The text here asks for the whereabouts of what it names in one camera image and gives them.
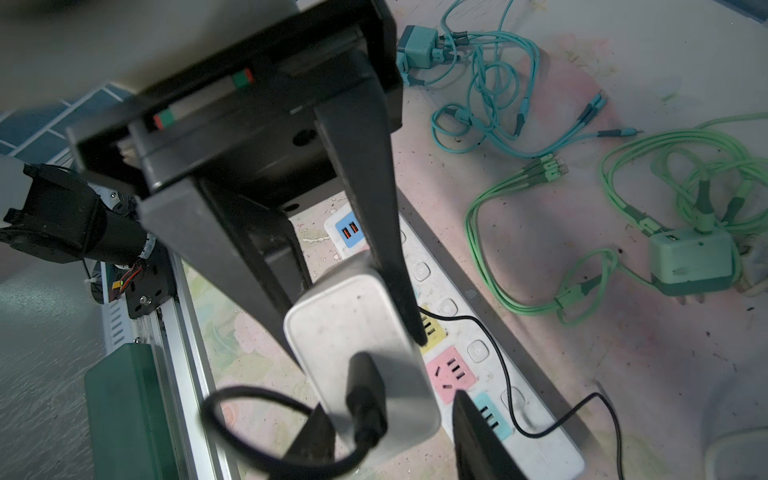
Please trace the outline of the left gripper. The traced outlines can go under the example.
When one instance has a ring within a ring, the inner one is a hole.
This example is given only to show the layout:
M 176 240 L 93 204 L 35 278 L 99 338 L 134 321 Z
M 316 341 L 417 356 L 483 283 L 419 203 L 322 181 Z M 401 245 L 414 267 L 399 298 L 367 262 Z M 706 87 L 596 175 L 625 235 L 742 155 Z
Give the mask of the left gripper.
M 68 135 L 84 174 L 139 196 L 143 227 L 293 357 L 312 280 L 287 216 L 342 190 L 417 345 L 391 135 L 403 83 L 383 1 L 325 1 L 149 87 Z

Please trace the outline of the white charger adapter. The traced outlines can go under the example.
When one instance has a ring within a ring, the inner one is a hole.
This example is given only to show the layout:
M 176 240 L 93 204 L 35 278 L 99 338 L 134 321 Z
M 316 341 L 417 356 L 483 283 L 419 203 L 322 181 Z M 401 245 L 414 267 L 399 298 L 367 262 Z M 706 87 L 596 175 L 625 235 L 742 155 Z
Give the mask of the white charger adapter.
M 356 443 L 350 382 L 376 389 L 386 430 L 363 466 L 385 463 L 439 430 L 441 413 L 420 349 L 406 331 L 369 251 L 328 270 L 288 311 L 284 332 L 349 448 Z

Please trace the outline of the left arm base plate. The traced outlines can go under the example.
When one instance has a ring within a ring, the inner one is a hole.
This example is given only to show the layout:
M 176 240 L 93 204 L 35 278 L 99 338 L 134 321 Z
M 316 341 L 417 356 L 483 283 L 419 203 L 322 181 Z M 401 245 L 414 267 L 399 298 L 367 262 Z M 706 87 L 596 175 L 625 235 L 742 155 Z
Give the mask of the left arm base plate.
M 165 246 L 157 244 L 148 259 L 139 259 L 127 269 L 97 262 L 91 273 L 90 290 L 99 304 L 124 300 L 132 320 L 149 315 L 166 300 L 176 297 L 170 254 Z

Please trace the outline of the white power strip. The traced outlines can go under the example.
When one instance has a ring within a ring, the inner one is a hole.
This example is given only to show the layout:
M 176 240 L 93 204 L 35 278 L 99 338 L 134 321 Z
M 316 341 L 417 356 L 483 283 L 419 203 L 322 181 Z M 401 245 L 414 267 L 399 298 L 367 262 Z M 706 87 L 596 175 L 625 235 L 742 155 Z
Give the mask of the white power strip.
M 518 367 L 476 324 L 476 313 L 407 220 L 401 244 L 428 342 L 421 352 L 442 415 L 452 429 L 453 398 L 465 391 L 522 473 L 529 479 L 575 479 L 583 455 L 563 428 L 538 439 L 526 432 L 555 422 Z

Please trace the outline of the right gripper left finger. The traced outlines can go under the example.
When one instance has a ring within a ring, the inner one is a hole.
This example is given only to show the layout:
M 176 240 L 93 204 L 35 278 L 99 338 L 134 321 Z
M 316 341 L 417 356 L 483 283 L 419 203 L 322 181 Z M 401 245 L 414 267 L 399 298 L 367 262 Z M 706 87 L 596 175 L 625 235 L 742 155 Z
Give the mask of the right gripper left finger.
M 290 463 L 301 464 L 301 468 L 290 468 L 282 479 L 330 479 L 325 464 L 335 460 L 335 429 L 318 404 L 309 415 L 287 453 L 283 457 Z

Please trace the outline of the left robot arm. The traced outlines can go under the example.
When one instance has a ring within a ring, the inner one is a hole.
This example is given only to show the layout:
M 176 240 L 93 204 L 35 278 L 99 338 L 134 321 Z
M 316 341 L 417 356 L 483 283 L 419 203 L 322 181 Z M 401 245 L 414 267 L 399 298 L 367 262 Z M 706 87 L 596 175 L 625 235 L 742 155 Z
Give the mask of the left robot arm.
M 289 222 L 342 190 L 401 324 L 426 335 L 399 230 L 397 27 L 383 1 L 5 1 L 1 106 L 113 82 L 72 171 L 1 173 L 1 239 L 56 262 L 174 251 L 279 343 L 310 275 Z

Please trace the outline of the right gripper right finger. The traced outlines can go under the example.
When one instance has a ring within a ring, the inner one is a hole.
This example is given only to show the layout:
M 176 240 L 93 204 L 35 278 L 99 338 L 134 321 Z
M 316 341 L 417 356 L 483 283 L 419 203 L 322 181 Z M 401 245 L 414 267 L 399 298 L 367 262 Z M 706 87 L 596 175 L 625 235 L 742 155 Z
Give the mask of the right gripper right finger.
M 456 392 L 452 426 L 458 478 L 526 479 L 485 416 L 464 390 Z

